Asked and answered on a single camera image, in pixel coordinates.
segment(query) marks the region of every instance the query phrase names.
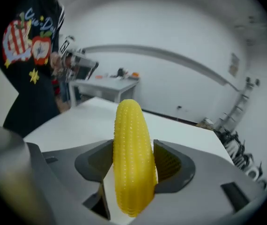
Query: hand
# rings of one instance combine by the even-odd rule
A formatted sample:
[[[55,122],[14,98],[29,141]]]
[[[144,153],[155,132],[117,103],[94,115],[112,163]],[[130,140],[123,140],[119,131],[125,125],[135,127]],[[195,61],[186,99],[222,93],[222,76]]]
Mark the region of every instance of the hand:
[[[61,58],[57,52],[53,52],[50,55],[50,66],[53,68],[54,73],[58,73],[63,67]]]

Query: gray device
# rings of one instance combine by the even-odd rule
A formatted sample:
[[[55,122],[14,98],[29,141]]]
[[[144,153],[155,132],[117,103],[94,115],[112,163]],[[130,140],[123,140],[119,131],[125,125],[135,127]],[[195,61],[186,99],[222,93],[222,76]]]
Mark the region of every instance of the gray device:
[[[154,140],[154,157],[158,173],[154,199],[131,225],[244,221],[236,219],[245,216],[243,211],[259,206],[253,201],[260,201],[264,195],[259,184],[216,155]],[[25,203],[17,196],[19,201],[14,202],[32,206],[29,213],[40,210],[39,224],[114,224],[110,222],[103,186],[111,165],[112,140],[42,153],[38,145],[25,143],[0,128],[0,180],[4,185],[17,186],[16,180],[10,184],[4,171],[22,174],[15,178],[22,179],[20,184],[35,194],[34,200]]]

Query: corn cob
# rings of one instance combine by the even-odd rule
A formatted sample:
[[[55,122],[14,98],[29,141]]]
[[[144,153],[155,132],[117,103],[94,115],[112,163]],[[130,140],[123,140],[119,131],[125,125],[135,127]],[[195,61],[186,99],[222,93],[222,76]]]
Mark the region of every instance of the corn cob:
[[[148,128],[140,105],[132,99],[117,108],[113,164],[118,206],[136,217],[153,199],[157,180]]]

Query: black sweatshirt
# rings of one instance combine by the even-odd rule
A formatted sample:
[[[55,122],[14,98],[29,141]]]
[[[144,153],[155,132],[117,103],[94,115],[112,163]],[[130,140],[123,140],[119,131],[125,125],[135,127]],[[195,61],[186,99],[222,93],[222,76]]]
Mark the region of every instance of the black sweatshirt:
[[[3,127],[22,137],[59,114],[49,56],[63,20],[57,0],[7,0],[0,12],[0,69],[19,93]]]

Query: desk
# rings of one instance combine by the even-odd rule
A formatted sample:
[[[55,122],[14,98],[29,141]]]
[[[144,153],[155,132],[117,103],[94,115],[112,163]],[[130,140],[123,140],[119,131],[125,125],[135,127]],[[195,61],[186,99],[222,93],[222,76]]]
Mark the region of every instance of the desk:
[[[70,91],[71,107],[76,106],[74,87],[81,86],[89,89],[92,88],[95,90],[111,93],[115,96],[114,102],[120,103],[122,93],[130,89],[133,89],[133,95],[134,95],[134,88],[138,84],[138,82],[139,81],[134,79],[119,80],[116,78],[109,78],[109,77],[102,79],[91,78],[89,80],[76,79],[75,81],[70,81],[69,91]]]
[[[62,150],[114,136],[114,121],[118,104],[100,98],[92,98],[77,107],[46,122],[25,137],[26,142],[35,143],[42,152]],[[150,139],[159,139],[182,144],[218,155],[232,163],[227,151],[213,131],[194,127],[144,112]],[[104,189],[111,221],[125,225],[133,220],[121,212],[117,205],[111,167],[104,179]]]

